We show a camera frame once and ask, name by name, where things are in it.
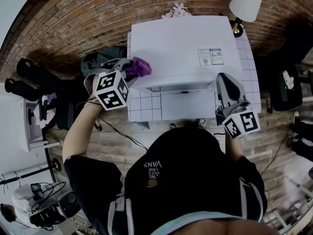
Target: black cable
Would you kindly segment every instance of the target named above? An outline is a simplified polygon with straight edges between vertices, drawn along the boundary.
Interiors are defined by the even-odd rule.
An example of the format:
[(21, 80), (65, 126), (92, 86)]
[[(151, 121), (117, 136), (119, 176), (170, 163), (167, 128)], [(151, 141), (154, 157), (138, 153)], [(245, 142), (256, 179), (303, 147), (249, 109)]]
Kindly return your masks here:
[(216, 135), (225, 135), (225, 133), (214, 133), (213, 136), (215, 137)]
[[(95, 103), (95, 102), (91, 102), (91, 101), (85, 101), (85, 102), (80, 102), (79, 104), (76, 105), (76, 109), (77, 109), (77, 106), (82, 104), (82, 103), (92, 103), (92, 104), (96, 104), (96, 105), (101, 105), (101, 104), (98, 104), (98, 103)], [(139, 147), (141, 148), (144, 148), (146, 149), (146, 151), (148, 151), (148, 149), (142, 144), (140, 143), (139, 141), (137, 141), (136, 139), (128, 136), (127, 134), (123, 133), (123, 132), (120, 132), (119, 130), (117, 130), (113, 125), (111, 125), (110, 123), (106, 122), (104, 119), (102, 119), (101, 117), (98, 116), (98, 118), (100, 118), (102, 121), (104, 121), (109, 127), (111, 127), (114, 131), (116, 131), (118, 134), (120, 134), (121, 136), (124, 136), (126, 138), (128, 138), (129, 140), (131, 140), (134, 144), (138, 145)]]
[(267, 192), (268, 193), (268, 198), (267, 198), (267, 202), (268, 202), (268, 200), (269, 200), (269, 198), (270, 198), (270, 192), (268, 191), (268, 190), (264, 190), (265, 192)]
[[(52, 184), (49, 184), (49, 183), (39, 183), (39, 184), (46, 184), (46, 185), (50, 185), (52, 188), (54, 188), (54, 186)], [(44, 191), (42, 191), (41, 193), (45, 193), (46, 191), (50, 190), (51, 188), (49, 189), (46, 189)]]
[(83, 103), (92, 103), (92, 104), (96, 104), (96, 105), (101, 105), (101, 104), (98, 104), (98, 103), (95, 103), (95, 102), (91, 102), (91, 101), (84, 101), (84, 102), (78, 103), (78, 104), (76, 105), (75, 110), (77, 111), (77, 107), (78, 107), (79, 105), (83, 104)]
[(288, 136), (291, 136), (291, 135), (290, 135), (290, 134), (286, 134), (285, 137), (283, 138), (283, 140), (280, 142), (280, 145), (279, 145), (279, 147), (278, 147), (278, 149), (277, 149), (277, 152), (276, 152), (276, 154), (275, 154), (273, 160), (268, 164), (268, 166), (266, 166), (266, 168), (264, 169), (264, 171), (261, 173), (261, 176), (262, 176), (263, 173), (269, 168), (269, 166), (274, 162), (274, 160), (276, 159), (276, 157), (277, 157), (277, 155), (278, 155), (278, 152), (280, 151), (280, 148), (281, 148), (282, 145), (283, 145), (284, 140), (285, 140), (286, 137), (288, 137)]
[(139, 147), (144, 148), (144, 149), (146, 149), (146, 151), (148, 151), (148, 149), (147, 149), (141, 142), (139, 142), (139, 141), (137, 141), (136, 139), (134, 139), (134, 138), (128, 136), (128, 135), (125, 134), (125, 133), (120, 132), (120, 131), (117, 130), (113, 125), (111, 125), (110, 123), (106, 122), (106, 121), (105, 121), (104, 119), (102, 119), (101, 117), (98, 117), (98, 118), (100, 118), (102, 121), (104, 121), (109, 127), (111, 127), (114, 131), (116, 131), (116, 132), (117, 132), (118, 134), (120, 134), (121, 136), (124, 136), (124, 137), (128, 138), (128, 139), (131, 140), (134, 144), (136, 144), (136, 145), (138, 145)]
[[(56, 190), (55, 193), (52, 194), (52, 192), (53, 192), (53, 190), (55, 189), (55, 187), (58, 186), (58, 185), (60, 185), (60, 184), (64, 184), (64, 185), (63, 185), (60, 189)], [(60, 183), (56, 184), (55, 186), (53, 186), (52, 188), (50, 188), (50, 189), (52, 189), (52, 191), (48, 194), (48, 196), (47, 196), (44, 200), (35, 203), (35, 204), (31, 207), (31, 212), (34, 213), (33, 209), (34, 209), (34, 206), (35, 206), (35, 205), (38, 205), (38, 208), (40, 208), (41, 204), (42, 204), (44, 201), (46, 201), (49, 197), (55, 195), (55, 194), (58, 193), (60, 190), (62, 190), (62, 189), (65, 187), (65, 185), (66, 185), (66, 182), (60, 182)]]
[(41, 230), (42, 228), (32, 228), (32, 227), (30, 227), (30, 226), (28, 226), (28, 225), (25, 225), (25, 224), (22, 224), (22, 223), (20, 223), (20, 222), (18, 222), (18, 221), (16, 221), (17, 223), (19, 223), (19, 224), (21, 224), (21, 225), (24, 225), (24, 226), (26, 226), (26, 227), (28, 227), (28, 228), (30, 228), (30, 229), (33, 229), (33, 230)]

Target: electronics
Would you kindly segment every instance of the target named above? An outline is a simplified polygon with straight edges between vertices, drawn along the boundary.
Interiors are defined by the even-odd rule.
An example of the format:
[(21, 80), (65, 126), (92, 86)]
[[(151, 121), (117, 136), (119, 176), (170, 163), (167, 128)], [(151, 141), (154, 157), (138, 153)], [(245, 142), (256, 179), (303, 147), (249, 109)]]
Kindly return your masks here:
[(132, 88), (145, 93), (199, 92), (218, 73), (242, 80), (238, 48), (223, 16), (154, 20), (132, 25), (131, 56), (147, 61), (152, 74)]
[(34, 200), (37, 201), (39, 199), (41, 199), (41, 197), (38, 195), (39, 192), (41, 192), (41, 185), (40, 184), (31, 184), (31, 191), (33, 192), (33, 194), (35, 194), (34, 196)]
[(35, 212), (29, 217), (30, 223), (38, 227), (50, 227), (64, 222), (66, 218), (61, 214), (62, 212), (59, 211), (58, 208), (58, 205), (54, 204)]

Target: wire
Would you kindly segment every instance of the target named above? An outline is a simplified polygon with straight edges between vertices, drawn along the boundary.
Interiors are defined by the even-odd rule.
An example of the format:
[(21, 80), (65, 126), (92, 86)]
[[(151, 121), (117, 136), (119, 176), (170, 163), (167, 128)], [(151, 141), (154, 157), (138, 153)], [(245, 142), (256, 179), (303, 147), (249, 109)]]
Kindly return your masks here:
[(267, 202), (268, 202), (268, 200), (269, 200), (269, 198), (270, 198), (270, 192), (268, 191), (268, 190), (264, 190), (265, 192), (267, 192), (268, 193), (268, 198), (267, 198)]
[(275, 154), (273, 160), (268, 164), (268, 166), (266, 166), (266, 168), (264, 169), (264, 171), (261, 173), (261, 176), (262, 176), (263, 173), (269, 168), (269, 166), (274, 162), (274, 160), (276, 159), (276, 157), (277, 157), (277, 155), (278, 155), (278, 152), (280, 151), (280, 148), (281, 148), (282, 145), (283, 145), (284, 140), (285, 140), (286, 137), (288, 137), (288, 136), (291, 136), (291, 135), (287, 133), (287, 134), (285, 135), (285, 137), (283, 138), (283, 140), (280, 142), (280, 145), (279, 145), (279, 147), (278, 147), (278, 149), (277, 149), (277, 151), (276, 151), (276, 154)]
[(213, 136), (215, 137), (216, 135), (225, 135), (225, 133), (214, 133)]
[(76, 226), (78, 227), (78, 230), (80, 231), (80, 226), (77, 224), (77, 222), (76, 222), (76, 220), (75, 220), (74, 216), (73, 216), (73, 220), (74, 220), (74, 222), (75, 222)]
[(84, 102), (78, 103), (78, 104), (76, 105), (75, 110), (77, 111), (77, 107), (78, 107), (79, 105), (83, 104), (83, 103), (91, 103), (91, 104), (101, 105), (101, 104), (98, 104), (98, 103), (95, 103), (95, 102), (91, 102), (91, 101), (84, 101)]
[[(64, 184), (64, 185), (63, 185), (60, 189), (56, 190), (56, 191), (52, 194), (52, 192), (53, 192), (53, 190), (55, 189), (55, 187), (58, 186), (58, 185), (60, 185), (60, 184)], [(44, 201), (46, 201), (49, 197), (55, 195), (55, 194), (58, 193), (60, 190), (62, 190), (62, 189), (65, 187), (65, 185), (66, 185), (66, 182), (60, 182), (60, 183), (56, 184), (55, 186), (53, 186), (52, 188), (50, 188), (50, 189), (52, 189), (52, 191), (48, 194), (48, 196), (47, 196), (44, 200), (35, 203), (35, 204), (31, 207), (31, 212), (34, 213), (33, 209), (34, 209), (34, 206), (35, 206), (35, 205), (38, 205), (37, 208), (39, 208), (39, 207), (41, 206), (41, 204), (42, 204)]]
[(87, 228), (86, 228), (87, 220), (85, 219), (85, 214), (84, 214), (84, 212), (83, 212), (83, 218), (84, 218), (84, 221), (85, 221), (84, 227), (85, 227), (85, 234), (86, 234), (86, 232), (87, 232)]
[(130, 139), (134, 144), (136, 144), (136, 145), (138, 145), (139, 147), (144, 148), (144, 149), (146, 149), (146, 151), (148, 151), (148, 149), (147, 149), (141, 142), (139, 142), (139, 141), (137, 141), (136, 139), (134, 139), (134, 138), (132, 138), (132, 137), (126, 135), (125, 133), (120, 132), (120, 131), (117, 130), (113, 125), (111, 125), (110, 123), (106, 122), (106, 121), (105, 121), (104, 119), (102, 119), (101, 117), (98, 117), (98, 118), (100, 118), (102, 121), (104, 121), (109, 127), (111, 127), (114, 131), (116, 131), (116, 132), (117, 132), (118, 134), (120, 134), (121, 136), (124, 136), (124, 137)]
[[(82, 103), (92, 103), (92, 104), (96, 104), (96, 105), (101, 105), (101, 104), (98, 104), (98, 103), (95, 103), (95, 102), (91, 102), (91, 101), (84, 101), (84, 102), (80, 102), (79, 104), (76, 105), (76, 109), (77, 107), (82, 104)], [(104, 119), (102, 119), (101, 117), (98, 116), (98, 118), (100, 118), (102, 121), (104, 121), (109, 127), (111, 127), (114, 131), (116, 131), (118, 134), (120, 134), (121, 136), (124, 136), (128, 139), (130, 139), (134, 144), (138, 145), (139, 147), (141, 148), (144, 148), (146, 151), (148, 151), (148, 149), (142, 144), (140, 143), (139, 141), (137, 141), (136, 139), (128, 136), (127, 134), (123, 133), (123, 132), (120, 132), (119, 130), (117, 130), (113, 125), (111, 125), (110, 123), (106, 122)]]
[(30, 229), (33, 229), (33, 230), (41, 230), (42, 228), (32, 228), (32, 227), (30, 227), (30, 226), (28, 226), (28, 225), (25, 225), (25, 224), (23, 224), (23, 223), (20, 223), (20, 222), (18, 222), (18, 221), (16, 221), (17, 223), (19, 223), (19, 224), (21, 224), (21, 225), (24, 225), (24, 226), (26, 226), (26, 227), (28, 227), (28, 228), (30, 228)]

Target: white tile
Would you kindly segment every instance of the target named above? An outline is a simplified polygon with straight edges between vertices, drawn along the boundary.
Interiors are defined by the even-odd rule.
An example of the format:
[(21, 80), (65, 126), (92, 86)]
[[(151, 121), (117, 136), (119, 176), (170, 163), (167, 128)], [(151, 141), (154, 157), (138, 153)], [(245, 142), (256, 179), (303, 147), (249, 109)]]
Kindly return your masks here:
[(131, 100), (131, 111), (140, 110), (140, 98), (135, 98)]
[(244, 40), (245, 49), (251, 49), (250, 43), (248, 40)]
[(244, 49), (245, 48), (243, 40), (236, 39), (236, 44), (237, 44), (238, 49)]
[(260, 92), (259, 82), (252, 81), (253, 92)]
[(159, 108), (161, 108), (161, 97), (153, 96), (152, 97), (152, 109), (159, 109)]
[(152, 98), (151, 97), (141, 98), (141, 109), (142, 110), (152, 109)]
[(162, 120), (162, 111), (161, 109), (153, 109), (153, 121), (161, 121)]
[(131, 88), (130, 91), (131, 91), (132, 98), (140, 98), (140, 91), (139, 90)]
[(246, 32), (244, 31), (243, 35), (241, 36), (243, 40), (248, 40), (248, 36), (246, 35)]
[(243, 80), (251, 81), (250, 70), (243, 70)]
[(151, 96), (151, 93), (145, 93), (145, 92), (140, 92), (141, 97), (149, 97)]
[(141, 122), (141, 111), (131, 111), (132, 122)]
[(260, 104), (261, 103), (261, 96), (259, 92), (254, 92), (253, 93), (253, 97), (254, 97), (254, 103), (255, 104)]
[(152, 110), (141, 111), (141, 121), (143, 122), (153, 121)]
[(252, 50), (246, 49), (246, 56), (248, 59), (253, 59)]
[(254, 109), (257, 113), (261, 113), (261, 110), (262, 110), (261, 104), (255, 104)]
[(247, 59), (246, 50), (245, 49), (238, 49), (238, 52), (239, 52), (239, 56), (240, 56), (241, 59)]
[(254, 96), (252, 92), (246, 92), (246, 97), (247, 97), (247, 100), (249, 100), (251, 104), (254, 103)]
[(244, 81), (245, 92), (253, 92), (252, 81)]
[(248, 60), (248, 62), (249, 62), (250, 69), (251, 69), (251, 70), (256, 70), (254, 60), (251, 60), (251, 59), (250, 59), (250, 60)]
[(161, 96), (161, 93), (160, 92), (153, 92), (153, 93), (151, 93), (152, 94), (152, 96)]
[(243, 67), (243, 70), (249, 70), (250, 66), (249, 66), (249, 60), (247, 59), (240, 59), (241, 61), (241, 65)]
[(252, 81), (258, 81), (258, 73), (256, 70), (250, 70)]

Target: black chair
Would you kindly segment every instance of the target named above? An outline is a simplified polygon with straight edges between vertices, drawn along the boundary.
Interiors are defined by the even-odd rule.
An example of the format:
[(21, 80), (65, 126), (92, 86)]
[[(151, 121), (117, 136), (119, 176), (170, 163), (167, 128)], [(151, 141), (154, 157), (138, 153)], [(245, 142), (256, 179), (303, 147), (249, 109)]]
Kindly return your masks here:
[[(302, 89), (300, 83), (311, 84), (313, 93), (313, 75), (298, 76), (295, 66), (301, 63), (313, 47), (313, 23), (309, 20), (295, 21), (287, 29), (287, 36), (280, 50), (272, 51), (267, 57), (267, 72), (270, 93), (268, 113), (287, 111), (302, 104)], [(293, 77), (294, 87), (288, 89), (283, 77), (287, 71)]]

